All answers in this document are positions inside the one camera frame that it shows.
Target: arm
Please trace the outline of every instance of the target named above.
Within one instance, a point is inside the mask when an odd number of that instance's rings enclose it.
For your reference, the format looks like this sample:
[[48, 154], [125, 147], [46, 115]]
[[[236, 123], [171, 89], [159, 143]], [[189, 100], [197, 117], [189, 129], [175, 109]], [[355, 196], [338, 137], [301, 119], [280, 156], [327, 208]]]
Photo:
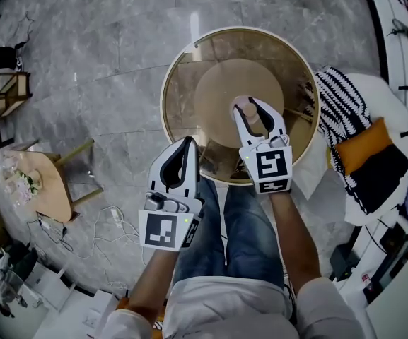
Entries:
[[154, 324], [172, 280], [178, 252], [156, 250], [134, 286], [128, 310]]
[[314, 241], [288, 192], [270, 194], [282, 257], [296, 292], [319, 278], [320, 265]]

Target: marble floor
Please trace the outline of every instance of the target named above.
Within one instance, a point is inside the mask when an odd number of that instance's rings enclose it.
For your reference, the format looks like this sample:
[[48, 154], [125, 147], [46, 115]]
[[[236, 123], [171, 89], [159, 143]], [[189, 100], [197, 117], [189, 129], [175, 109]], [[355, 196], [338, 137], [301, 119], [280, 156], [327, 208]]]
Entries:
[[[91, 153], [74, 160], [67, 174], [74, 197], [96, 185], [105, 190], [80, 206], [80, 217], [67, 225], [79, 256], [92, 249], [100, 209], [116, 205], [137, 226], [149, 166], [167, 146], [161, 83], [168, 64], [194, 37], [191, 14], [198, 16], [199, 35], [229, 25], [264, 28], [285, 37], [314, 68], [330, 64], [379, 74], [366, 0], [3, 0], [0, 13], [0, 45], [26, 39], [26, 13], [35, 20], [22, 55], [33, 96], [8, 122], [16, 140], [38, 138], [39, 149], [56, 153], [95, 140]], [[218, 190], [222, 201], [227, 188]], [[0, 206], [10, 233], [27, 242], [30, 215], [7, 204], [1, 189]], [[332, 217], [305, 217], [325, 275], [333, 248], [352, 230], [341, 210]], [[31, 241], [57, 266], [69, 263], [67, 273], [90, 290], [131, 289], [143, 270], [141, 250], [128, 240], [98, 242], [106, 258], [95, 250], [81, 259], [53, 244], [37, 225], [31, 228]], [[96, 230], [109, 240], [120, 235], [110, 220], [101, 220]], [[145, 261], [150, 254], [145, 250]]]

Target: wooden table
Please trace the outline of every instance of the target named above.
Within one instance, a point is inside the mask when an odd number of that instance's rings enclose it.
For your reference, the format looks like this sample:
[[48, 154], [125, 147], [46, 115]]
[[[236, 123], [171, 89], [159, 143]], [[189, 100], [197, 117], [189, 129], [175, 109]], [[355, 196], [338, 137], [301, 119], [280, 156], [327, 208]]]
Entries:
[[18, 158], [18, 169], [21, 172], [29, 174], [29, 172], [36, 170], [42, 178], [42, 188], [39, 190], [38, 195], [34, 196], [26, 204], [26, 207], [64, 223], [72, 219], [74, 208], [78, 204], [103, 192], [102, 189], [96, 189], [78, 200], [72, 201], [62, 171], [62, 165], [65, 162], [68, 162], [73, 156], [92, 145], [93, 140], [75, 149], [64, 158], [54, 153], [31, 152], [28, 150], [9, 151], [9, 155], [15, 155]]

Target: glass tabletop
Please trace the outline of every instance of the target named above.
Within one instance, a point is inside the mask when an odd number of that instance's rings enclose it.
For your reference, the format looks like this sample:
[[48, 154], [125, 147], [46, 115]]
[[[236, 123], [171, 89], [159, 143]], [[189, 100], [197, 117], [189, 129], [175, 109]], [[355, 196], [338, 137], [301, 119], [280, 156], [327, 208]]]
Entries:
[[[234, 100], [255, 97], [283, 115], [296, 164], [312, 141], [319, 95], [305, 59], [280, 37], [254, 28], [224, 28], [188, 45], [163, 83], [161, 114], [170, 142], [193, 136], [200, 173], [227, 184], [251, 184], [240, 165]], [[260, 121], [251, 129], [267, 134]]]

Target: round beige mat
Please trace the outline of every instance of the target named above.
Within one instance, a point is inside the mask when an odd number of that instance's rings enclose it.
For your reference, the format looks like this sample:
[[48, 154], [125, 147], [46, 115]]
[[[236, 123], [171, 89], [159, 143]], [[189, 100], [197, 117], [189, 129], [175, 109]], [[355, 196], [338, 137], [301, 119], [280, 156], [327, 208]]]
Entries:
[[[197, 84], [194, 111], [205, 134], [229, 148], [241, 147], [231, 114], [233, 100], [240, 95], [263, 100], [281, 114], [284, 111], [281, 86], [263, 65], [247, 59], [231, 59], [211, 67]], [[262, 130], [260, 125], [259, 122], [253, 130]]]

